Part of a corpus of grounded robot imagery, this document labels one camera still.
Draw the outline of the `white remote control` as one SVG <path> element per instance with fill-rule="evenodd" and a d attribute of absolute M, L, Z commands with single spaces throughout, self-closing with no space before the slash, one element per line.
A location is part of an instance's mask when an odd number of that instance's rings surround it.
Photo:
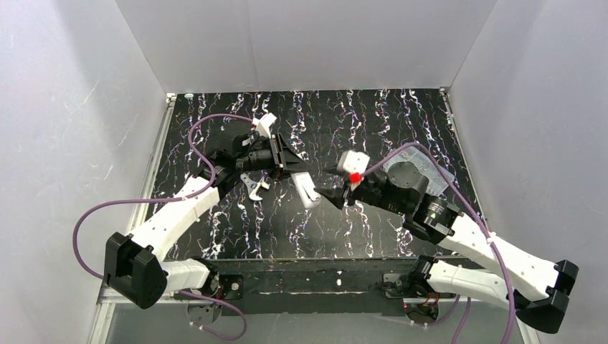
<path fill-rule="evenodd" d="M 315 190 L 308 172 L 291 173 L 290 177 L 305 209 L 313 209 L 320 204 L 322 196 Z"/>

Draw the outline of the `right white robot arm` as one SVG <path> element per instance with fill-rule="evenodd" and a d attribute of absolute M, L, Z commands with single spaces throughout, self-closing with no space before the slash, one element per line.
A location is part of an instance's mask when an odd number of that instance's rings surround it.
<path fill-rule="evenodd" d="M 542 333 L 556 334 L 569 306 L 579 268 L 563 259 L 551 262 L 529 254 L 496 235 L 486 236 L 478 223 L 456 205 L 427 193 L 428 178 L 409 162 L 387 172 L 346 177 L 340 188 L 316 191 L 342 209 L 357 201 L 404 216 L 414 237 L 456 252 L 478 269 L 422 256 L 411 272 L 384 283 L 386 294 L 458 294 L 507 310 Z"/>

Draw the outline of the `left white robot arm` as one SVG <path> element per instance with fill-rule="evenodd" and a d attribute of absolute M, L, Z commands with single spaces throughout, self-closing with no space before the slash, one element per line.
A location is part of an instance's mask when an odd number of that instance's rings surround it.
<path fill-rule="evenodd" d="M 307 209 L 320 202 L 320 194 L 307 163 L 293 152 L 279 134 L 238 135 L 231 148 L 217 148 L 201 168 L 187 178 L 178 200 L 163 206 L 127 235 L 114 233 L 105 246 L 103 282 L 141 309 L 155 305 L 161 296 L 181 290 L 198 290 L 205 297 L 219 294 L 221 285 L 215 266 L 203 258 L 167 262 L 176 241 L 216 206 L 234 187 L 245 184 L 250 171 L 267 171 L 272 178 L 291 178 Z"/>

